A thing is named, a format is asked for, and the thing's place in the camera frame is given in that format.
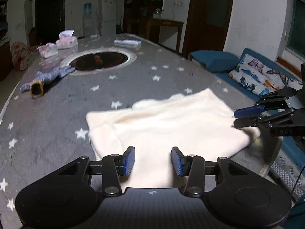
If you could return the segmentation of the round black induction cooktop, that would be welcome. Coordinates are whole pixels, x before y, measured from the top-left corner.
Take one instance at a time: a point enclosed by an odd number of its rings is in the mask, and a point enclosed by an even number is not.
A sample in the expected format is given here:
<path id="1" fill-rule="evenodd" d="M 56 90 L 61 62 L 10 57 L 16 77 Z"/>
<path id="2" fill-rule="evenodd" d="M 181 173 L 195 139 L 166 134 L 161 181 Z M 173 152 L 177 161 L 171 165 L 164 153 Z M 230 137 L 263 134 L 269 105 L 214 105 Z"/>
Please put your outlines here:
<path id="1" fill-rule="evenodd" d="M 101 52 L 78 57 L 70 65 L 78 71 L 90 71 L 115 67 L 127 60 L 128 57 L 122 53 Z"/>

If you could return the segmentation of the round patterned fan heater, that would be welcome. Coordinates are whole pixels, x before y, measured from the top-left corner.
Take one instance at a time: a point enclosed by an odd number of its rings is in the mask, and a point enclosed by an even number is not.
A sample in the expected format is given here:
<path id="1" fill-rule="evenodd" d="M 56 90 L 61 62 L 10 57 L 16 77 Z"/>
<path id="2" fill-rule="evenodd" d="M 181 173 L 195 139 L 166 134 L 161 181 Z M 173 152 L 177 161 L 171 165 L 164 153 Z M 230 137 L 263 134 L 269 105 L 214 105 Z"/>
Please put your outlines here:
<path id="1" fill-rule="evenodd" d="M 39 51 L 38 46 L 28 47 L 26 44 L 17 41 L 11 46 L 11 54 L 14 70 L 24 71 L 37 58 Z"/>

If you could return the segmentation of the butterfly pattern pillow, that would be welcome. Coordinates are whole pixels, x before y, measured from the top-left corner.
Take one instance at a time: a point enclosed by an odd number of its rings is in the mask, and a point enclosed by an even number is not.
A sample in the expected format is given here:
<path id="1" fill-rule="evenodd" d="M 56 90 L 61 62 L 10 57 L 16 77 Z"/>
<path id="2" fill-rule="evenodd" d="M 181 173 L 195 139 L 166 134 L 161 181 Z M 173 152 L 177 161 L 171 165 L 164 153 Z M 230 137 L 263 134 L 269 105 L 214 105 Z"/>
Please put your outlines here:
<path id="1" fill-rule="evenodd" d="M 259 97 L 285 87 L 292 87 L 296 90 L 302 88 L 302 81 L 290 78 L 283 72 L 268 67 L 247 53 L 228 76 L 245 90 Z"/>

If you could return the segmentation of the white refrigerator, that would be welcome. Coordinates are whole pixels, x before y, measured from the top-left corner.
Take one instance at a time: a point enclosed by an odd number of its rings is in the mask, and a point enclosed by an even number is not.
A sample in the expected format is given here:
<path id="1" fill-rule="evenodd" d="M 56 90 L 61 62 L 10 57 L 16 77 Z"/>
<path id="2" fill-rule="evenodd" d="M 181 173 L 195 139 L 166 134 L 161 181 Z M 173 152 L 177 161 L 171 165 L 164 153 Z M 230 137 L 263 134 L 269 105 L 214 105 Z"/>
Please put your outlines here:
<path id="1" fill-rule="evenodd" d="M 101 36 L 107 37 L 116 33 L 117 0 L 101 0 Z"/>

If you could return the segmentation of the cream white sweatshirt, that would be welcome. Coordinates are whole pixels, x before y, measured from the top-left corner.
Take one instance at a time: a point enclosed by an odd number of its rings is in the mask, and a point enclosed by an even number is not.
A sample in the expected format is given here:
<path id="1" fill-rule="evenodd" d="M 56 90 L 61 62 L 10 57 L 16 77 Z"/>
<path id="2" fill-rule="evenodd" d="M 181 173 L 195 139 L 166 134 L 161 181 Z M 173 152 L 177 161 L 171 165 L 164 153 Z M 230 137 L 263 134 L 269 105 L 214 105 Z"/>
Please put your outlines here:
<path id="1" fill-rule="evenodd" d="M 256 127 L 236 129 L 233 111 L 209 88 L 166 100 L 141 100 L 131 108 L 89 112 L 89 137 L 97 160 L 136 150 L 131 174 L 120 178 L 122 189 L 171 188 L 185 184 L 171 161 L 176 146 L 185 155 L 206 161 L 231 157 L 260 136 Z"/>

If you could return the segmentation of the dark wooden side table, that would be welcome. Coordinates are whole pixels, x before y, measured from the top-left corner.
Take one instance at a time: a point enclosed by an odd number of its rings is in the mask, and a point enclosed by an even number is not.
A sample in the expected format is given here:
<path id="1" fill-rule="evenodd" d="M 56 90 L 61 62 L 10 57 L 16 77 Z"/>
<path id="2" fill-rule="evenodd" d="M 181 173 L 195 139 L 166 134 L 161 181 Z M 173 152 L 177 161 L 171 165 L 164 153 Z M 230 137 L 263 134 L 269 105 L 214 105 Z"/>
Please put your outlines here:
<path id="1" fill-rule="evenodd" d="M 148 19 L 145 24 L 145 38 L 178 54 L 183 26 L 184 23 L 181 21 L 170 19 Z M 172 45 L 164 45 L 164 43 L 172 36 L 176 36 L 175 48 L 173 48 Z"/>

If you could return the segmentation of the water dispenser with blue bottle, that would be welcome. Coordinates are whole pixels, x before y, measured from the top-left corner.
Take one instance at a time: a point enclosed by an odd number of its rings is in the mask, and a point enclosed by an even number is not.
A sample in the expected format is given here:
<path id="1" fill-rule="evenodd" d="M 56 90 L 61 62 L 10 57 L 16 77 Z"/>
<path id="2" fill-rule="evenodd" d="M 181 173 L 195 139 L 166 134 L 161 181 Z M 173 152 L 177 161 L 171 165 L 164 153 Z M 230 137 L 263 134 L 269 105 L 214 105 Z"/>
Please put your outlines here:
<path id="1" fill-rule="evenodd" d="M 83 36 L 85 38 L 94 34 L 94 18 L 92 16 L 92 4 L 84 4 L 83 9 Z"/>

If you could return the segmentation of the small pink tissue pack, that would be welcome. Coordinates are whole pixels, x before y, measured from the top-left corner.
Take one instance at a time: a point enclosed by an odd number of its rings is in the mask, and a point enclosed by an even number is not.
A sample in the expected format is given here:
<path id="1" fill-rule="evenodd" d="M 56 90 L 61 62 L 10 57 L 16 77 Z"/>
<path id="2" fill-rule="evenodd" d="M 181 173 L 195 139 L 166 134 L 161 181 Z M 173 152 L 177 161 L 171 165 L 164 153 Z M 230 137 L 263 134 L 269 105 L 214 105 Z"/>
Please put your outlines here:
<path id="1" fill-rule="evenodd" d="M 39 54 L 42 58 L 50 58 L 58 54 L 58 47 L 54 43 L 47 43 L 46 45 L 38 47 Z"/>

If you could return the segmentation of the pink tissue box with tissue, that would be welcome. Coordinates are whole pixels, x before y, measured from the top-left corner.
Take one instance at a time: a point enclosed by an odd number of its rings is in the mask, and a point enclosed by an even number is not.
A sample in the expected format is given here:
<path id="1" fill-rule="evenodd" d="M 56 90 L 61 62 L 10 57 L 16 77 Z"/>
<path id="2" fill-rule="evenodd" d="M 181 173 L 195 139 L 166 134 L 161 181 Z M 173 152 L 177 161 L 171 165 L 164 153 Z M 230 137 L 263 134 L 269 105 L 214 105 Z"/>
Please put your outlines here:
<path id="1" fill-rule="evenodd" d="M 59 33 L 59 39 L 56 41 L 57 48 L 70 49 L 78 45 L 78 38 L 73 36 L 74 30 L 65 30 Z"/>

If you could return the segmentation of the blue sofa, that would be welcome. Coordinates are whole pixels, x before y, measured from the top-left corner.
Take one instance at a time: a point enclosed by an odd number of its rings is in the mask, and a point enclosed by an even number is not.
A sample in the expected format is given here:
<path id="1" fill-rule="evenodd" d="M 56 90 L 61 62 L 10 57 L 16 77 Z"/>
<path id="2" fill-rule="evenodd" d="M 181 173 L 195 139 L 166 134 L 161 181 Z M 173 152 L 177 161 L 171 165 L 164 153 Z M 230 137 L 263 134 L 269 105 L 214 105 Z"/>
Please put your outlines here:
<path id="1" fill-rule="evenodd" d="M 240 57 L 216 51 L 206 69 L 255 101 L 234 112 L 234 127 L 264 126 L 283 138 L 271 169 L 299 199 L 284 228 L 304 228 L 304 81 L 259 53 L 245 48 Z"/>

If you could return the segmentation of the white remote control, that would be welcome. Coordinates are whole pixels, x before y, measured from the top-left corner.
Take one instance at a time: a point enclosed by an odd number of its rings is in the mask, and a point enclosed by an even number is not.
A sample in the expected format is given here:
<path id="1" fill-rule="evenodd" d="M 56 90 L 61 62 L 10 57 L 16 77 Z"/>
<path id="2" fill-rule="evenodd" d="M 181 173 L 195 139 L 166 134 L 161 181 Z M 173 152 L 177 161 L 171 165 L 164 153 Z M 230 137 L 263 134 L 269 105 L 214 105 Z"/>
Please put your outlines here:
<path id="1" fill-rule="evenodd" d="M 142 42 L 141 40 L 115 39 L 114 44 L 120 46 L 140 47 Z"/>

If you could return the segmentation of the blue grey knitted sock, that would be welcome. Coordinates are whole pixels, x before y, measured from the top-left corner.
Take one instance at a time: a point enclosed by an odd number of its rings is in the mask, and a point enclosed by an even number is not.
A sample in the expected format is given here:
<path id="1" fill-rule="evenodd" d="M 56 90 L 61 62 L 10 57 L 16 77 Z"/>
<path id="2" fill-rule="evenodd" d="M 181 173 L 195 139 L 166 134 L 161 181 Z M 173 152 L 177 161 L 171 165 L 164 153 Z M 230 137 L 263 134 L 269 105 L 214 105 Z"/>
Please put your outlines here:
<path id="1" fill-rule="evenodd" d="M 28 83 L 24 83 L 20 87 L 20 91 L 30 92 L 32 98 L 41 97 L 46 87 L 48 87 L 55 80 L 62 79 L 68 74 L 75 71 L 75 67 L 65 66 L 65 67 L 54 67 L 51 71 L 43 73 L 37 71 L 35 77 Z"/>

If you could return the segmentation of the blue cushion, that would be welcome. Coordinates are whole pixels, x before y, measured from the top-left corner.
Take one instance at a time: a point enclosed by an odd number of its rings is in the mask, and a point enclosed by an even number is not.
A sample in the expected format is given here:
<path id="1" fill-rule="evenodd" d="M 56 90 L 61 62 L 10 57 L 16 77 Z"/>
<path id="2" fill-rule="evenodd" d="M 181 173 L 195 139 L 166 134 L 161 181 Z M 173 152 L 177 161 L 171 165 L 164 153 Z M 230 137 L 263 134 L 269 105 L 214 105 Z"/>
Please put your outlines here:
<path id="1" fill-rule="evenodd" d="M 222 73 L 232 71 L 237 66 L 239 58 L 230 52 L 200 50 L 189 53 L 189 60 L 196 60 L 207 71 Z"/>

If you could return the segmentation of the grey star pattern tablecloth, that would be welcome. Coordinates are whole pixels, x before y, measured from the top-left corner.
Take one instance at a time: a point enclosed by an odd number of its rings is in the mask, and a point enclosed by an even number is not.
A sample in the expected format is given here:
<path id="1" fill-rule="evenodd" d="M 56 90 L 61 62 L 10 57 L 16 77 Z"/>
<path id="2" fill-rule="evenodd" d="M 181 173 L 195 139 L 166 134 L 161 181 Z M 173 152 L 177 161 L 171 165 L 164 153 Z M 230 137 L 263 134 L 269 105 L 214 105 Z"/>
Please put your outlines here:
<path id="1" fill-rule="evenodd" d="M 118 66 L 75 70 L 46 87 L 39 98 L 17 86 L 1 124 L 1 227 L 3 228 L 278 228 L 290 196 L 257 169 L 257 153 L 275 156 L 281 138 L 264 126 L 260 136 L 231 157 L 205 159 L 201 198 L 182 188 L 126 188 L 102 194 L 102 159 L 97 160 L 86 116 L 131 108 L 141 100 L 166 100 L 209 88 L 233 111 L 252 106 L 240 91 L 211 72 L 146 40 L 123 47 L 109 39 L 82 39 L 75 49 L 37 60 L 24 74 L 70 66 L 78 57 L 118 52 Z"/>

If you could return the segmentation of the dark wooden shelf cabinet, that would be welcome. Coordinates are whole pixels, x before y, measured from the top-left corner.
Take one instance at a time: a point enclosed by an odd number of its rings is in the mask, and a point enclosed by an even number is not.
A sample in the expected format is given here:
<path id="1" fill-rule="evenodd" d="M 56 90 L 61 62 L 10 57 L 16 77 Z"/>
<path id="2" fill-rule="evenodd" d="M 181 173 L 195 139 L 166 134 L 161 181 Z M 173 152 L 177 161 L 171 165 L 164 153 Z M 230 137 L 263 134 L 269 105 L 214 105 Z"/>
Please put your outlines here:
<path id="1" fill-rule="evenodd" d="M 163 0 L 124 0 L 123 32 L 144 36 L 157 9 L 163 9 Z"/>

